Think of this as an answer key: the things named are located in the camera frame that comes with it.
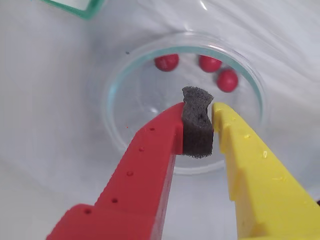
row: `foam sponge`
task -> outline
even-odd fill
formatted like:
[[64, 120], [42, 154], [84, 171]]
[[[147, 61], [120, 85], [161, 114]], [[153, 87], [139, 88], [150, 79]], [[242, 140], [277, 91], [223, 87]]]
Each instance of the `foam sponge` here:
[[193, 86], [184, 87], [182, 92], [183, 155], [197, 159], [210, 156], [214, 134], [208, 118], [208, 106], [214, 97], [207, 91]]

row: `red plastic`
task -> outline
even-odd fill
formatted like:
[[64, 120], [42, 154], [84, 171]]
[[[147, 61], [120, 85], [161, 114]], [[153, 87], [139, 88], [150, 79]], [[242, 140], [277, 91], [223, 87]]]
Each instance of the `red plastic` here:
[[141, 128], [95, 205], [72, 207], [46, 239], [160, 240], [176, 155], [183, 152], [183, 106]]
[[179, 55], [178, 54], [169, 54], [164, 56], [159, 56], [154, 59], [155, 66], [163, 71], [170, 72], [178, 66]]
[[221, 91], [231, 93], [238, 86], [238, 76], [232, 69], [223, 70], [218, 76], [216, 85]]
[[222, 65], [222, 61], [209, 56], [199, 56], [199, 66], [206, 73], [217, 71]]

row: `glass petri dish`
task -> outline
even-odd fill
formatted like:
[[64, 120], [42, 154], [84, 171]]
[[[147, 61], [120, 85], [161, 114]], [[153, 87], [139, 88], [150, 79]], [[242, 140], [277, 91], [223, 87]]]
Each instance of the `glass petri dish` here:
[[[179, 64], [171, 72], [156, 68], [154, 58], [179, 54]], [[199, 55], [223, 62], [221, 69], [233, 68], [239, 79], [230, 93], [215, 83], [219, 71], [207, 73], [198, 65]], [[124, 153], [135, 133], [167, 108], [183, 101], [182, 88], [205, 89], [213, 102], [224, 102], [240, 114], [258, 133], [266, 127], [268, 105], [263, 81], [252, 65], [239, 53], [206, 34], [176, 33], [127, 52], [107, 79], [102, 117], [117, 149]], [[211, 119], [211, 108], [208, 108]], [[212, 155], [201, 159], [177, 156], [174, 173], [203, 174], [224, 167], [218, 135], [213, 137]]]

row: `red ball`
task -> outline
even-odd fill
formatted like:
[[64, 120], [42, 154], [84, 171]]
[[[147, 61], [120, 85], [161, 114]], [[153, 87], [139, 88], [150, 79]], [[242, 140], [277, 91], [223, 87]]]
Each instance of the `red ball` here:
[[223, 70], [219, 74], [216, 84], [221, 91], [231, 93], [238, 85], [238, 76], [232, 69]]
[[213, 73], [221, 67], [222, 62], [218, 59], [209, 56], [200, 55], [199, 57], [199, 66], [200, 68], [207, 72]]
[[155, 66], [164, 72], [170, 72], [178, 66], [179, 56], [178, 54], [170, 54], [159, 56], [154, 59]]

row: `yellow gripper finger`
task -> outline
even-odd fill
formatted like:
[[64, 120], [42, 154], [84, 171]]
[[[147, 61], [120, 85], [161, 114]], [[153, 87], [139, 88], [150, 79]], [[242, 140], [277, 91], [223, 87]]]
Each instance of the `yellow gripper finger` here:
[[320, 240], [320, 207], [247, 123], [214, 103], [212, 122], [225, 154], [238, 239]]

